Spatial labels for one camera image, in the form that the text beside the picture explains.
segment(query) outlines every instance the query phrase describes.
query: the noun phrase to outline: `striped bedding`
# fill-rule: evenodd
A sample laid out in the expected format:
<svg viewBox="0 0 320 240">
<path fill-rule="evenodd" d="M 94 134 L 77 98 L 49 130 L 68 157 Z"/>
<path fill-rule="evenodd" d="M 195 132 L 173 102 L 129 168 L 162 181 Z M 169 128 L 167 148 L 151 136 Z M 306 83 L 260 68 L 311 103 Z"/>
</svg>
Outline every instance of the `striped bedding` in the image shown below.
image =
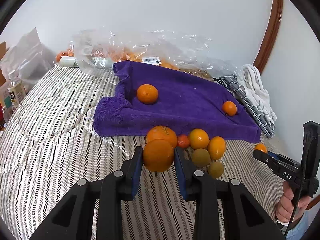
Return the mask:
<svg viewBox="0 0 320 240">
<path fill-rule="evenodd" d="M 0 214 L 18 240 L 41 221 L 80 178 L 104 178 L 130 159 L 143 136 L 102 138 L 93 129 L 95 106 L 114 95 L 118 78 L 101 79 L 56 65 L 30 91 L 0 138 Z M 279 153 L 261 136 L 270 151 Z M 275 219 L 282 181 L 252 158 L 254 144 L 227 141 L 222 180 L 238 178 Z M 189 158 L 191 149 L 186 151 Z M 220 239 L 224 239 L 219 203 Z M 174 167 L 154 175 L 142 169 L 138 195 L 122 202 L 124 239 L 192 239 L 195 203 L 179 194 Z M 95 239 L 97 214 L 92 239 Z"/>
</svg>

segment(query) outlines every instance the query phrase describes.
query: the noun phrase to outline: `purple cloth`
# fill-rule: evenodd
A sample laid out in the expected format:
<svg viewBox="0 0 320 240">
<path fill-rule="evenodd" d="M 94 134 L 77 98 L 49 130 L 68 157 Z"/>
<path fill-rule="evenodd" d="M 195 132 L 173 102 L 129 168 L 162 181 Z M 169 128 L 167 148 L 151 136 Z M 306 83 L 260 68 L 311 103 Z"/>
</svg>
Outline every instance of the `purple cloth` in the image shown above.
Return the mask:
<svg viewBox="0 0 320 240">
<path fill-rule="evenodd" d="M 177 135 L 201 128 L 210 138 L 260 141 L 260 128 L 221 85 L 140 62 L 119 62 L 113 65 L 113 70 L 120 78 L 115 97 L 102 98 L 94 113 L 94 129 L 100 136 L 146 135 L 152 127 L 164 125 Z M 145 105 L 136 98 L 142 84 L 158 89 L 158 100 L 153 105 Z M 222 112 L 225 101 L 236 104 L 237 114 L 233 117 Z"/>
</svg>

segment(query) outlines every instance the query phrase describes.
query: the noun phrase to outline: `light blue sleeve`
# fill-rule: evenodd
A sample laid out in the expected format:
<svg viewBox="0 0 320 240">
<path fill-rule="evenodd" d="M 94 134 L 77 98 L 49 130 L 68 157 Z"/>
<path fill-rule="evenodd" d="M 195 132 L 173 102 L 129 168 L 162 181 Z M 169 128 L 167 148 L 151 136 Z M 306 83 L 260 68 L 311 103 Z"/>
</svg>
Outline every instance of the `light blue sleeve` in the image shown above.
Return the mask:
<svg viewBox="0 0 320 240">
<path fill-rule="evenodd" d="M 299 240 L 308 229 L 308 211 L 305 211 L 295 228 L 289 230 L 287 240 Z"/>
</svg>

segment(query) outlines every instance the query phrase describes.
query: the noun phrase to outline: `wall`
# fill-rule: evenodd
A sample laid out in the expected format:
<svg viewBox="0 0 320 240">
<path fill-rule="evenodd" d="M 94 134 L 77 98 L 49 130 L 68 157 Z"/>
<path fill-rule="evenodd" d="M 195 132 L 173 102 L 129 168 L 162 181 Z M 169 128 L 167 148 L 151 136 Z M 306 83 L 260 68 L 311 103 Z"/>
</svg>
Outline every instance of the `wall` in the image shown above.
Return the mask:
<svg viewBox="0 0 320 240">
<path fill-rule="evenodd" d="M 173 30 L 214 40 L 213 57 L 237 65 L 252 63 L 268 24 L 272 0 L 27 0 L 0 41 L 9 46 L 36 27 L 55 53 L 72 34 L 106 26 L 110 30 Z"/>
<path fill-rule="evenodd" d="M 303 149 L 302 125 L 310 120 L 320 123 L 319 75 L 320 43 L 297 8 L 284 0 L 279 33 L 262 82 L 278 118 L 276 134 L 297 161 Z"/>
</svg>

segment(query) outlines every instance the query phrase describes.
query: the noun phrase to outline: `human hand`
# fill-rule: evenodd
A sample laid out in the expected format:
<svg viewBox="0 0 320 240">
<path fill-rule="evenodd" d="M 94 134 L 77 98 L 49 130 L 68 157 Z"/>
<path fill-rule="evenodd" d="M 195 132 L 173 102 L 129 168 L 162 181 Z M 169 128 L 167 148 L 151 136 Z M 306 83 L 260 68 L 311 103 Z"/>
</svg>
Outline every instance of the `human hand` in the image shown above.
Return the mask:
<svg viewBox="0 0 320 240">
<path fill-rule="evenodd" d="M 277 204 L 276 216 L 280 222 L 288 223 L 294 208 L 294 206 L 291 203 L 291 200 L 293 200 L 293 191 L 290 188 L 289 183 L 287 181 L 285 181 L 282 184 L 282 188 L 283 195 L 280 198 L 279 203 Z M 295 214 L 293 222 L 302 217 L 310 201 L 311 197 L 309 196 L 304 196 L 299 200 L 298 207 L 300 209 L 298 213 Z"/>
</svg>

